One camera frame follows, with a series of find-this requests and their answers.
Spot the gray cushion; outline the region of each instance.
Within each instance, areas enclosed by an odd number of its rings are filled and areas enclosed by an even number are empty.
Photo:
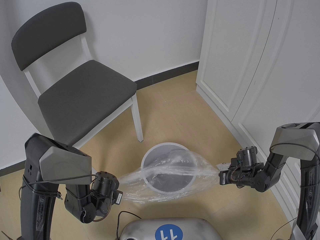
[[[90,60],[46,90],[38,104],[54,139],[74,145],[136,91],[135,82]]]
[[[14,35],[11,48],[20,70],[47,52],[87,31],[81,5],[64,2],[30,18]]]

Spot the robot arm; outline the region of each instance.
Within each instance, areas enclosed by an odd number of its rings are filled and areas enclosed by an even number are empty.
[[[114,175],[98,172],[90,189],[91,157],[80,150],[37,133],[26,142],[25,150],[18,240],[50,239],[55,198],[62,199],[59,184],[66,184],[66,209],[82,223],[100,221],[113,204],[120,204],[122,192]]]
[[[290,239],[311,240],[318,228],[316,219],[320,204],[319,139],[319,122],[280,126],[275,132],[265,165],[257,162],[255,146],[246,147],[238,151],[237,158],[231,159],[228,170],[220,172],[220,184],[235,184],[238,188],[250,186],[264,192],[279,181],[288,157],[299,158],[300,205]]]

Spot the chair seat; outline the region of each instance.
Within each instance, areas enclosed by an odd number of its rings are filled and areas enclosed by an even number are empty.
[[[74,145],[136,91],[135,82],[90,60],[41,94],[38,104],[54,139]]]

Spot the wooden floor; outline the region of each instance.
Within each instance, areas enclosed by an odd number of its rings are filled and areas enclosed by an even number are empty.
[[[191,72],[137,91],[144,141],[138,142],[130,109],[101,130],[81,150],[92,157],[93,167],[117,177],[136,170],[144,154],[161,142],[176,142],[197,152],[212,165],[230,162],[241,148],[229,130],[196,90],[196,74]],[[20,236],[18,189],[23,171],[0,178],[0,231],[11,238]],[[64,185],[59,190],[65,195]],[[114,240],[121,210],[142,218],[198,217],[209,221],[224,240],[269,240],[287,219],[270,190],[265,193],[234,185],[216,185],[182,199],[136,204],[128,201],[112,206],[102,222],[82,224],[57,199],[51,239]],[[120,230],[135,218],[123,214]],[[274,239],[288,239],[290,226]],[[0,240],[7,238],[0,233]]]

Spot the plastic bag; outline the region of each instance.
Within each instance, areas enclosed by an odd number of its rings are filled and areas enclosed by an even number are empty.
[[[164,202],[206,190],[219,182],[219,171],[202,156],[175,150],[146,168],[119,178],[123,200]]]
[[[220,164],[217,164],[216,167],[220,170],[220,171],[225,171],[228,170],[230,167],[231,163],[230,162],[223,162]]]

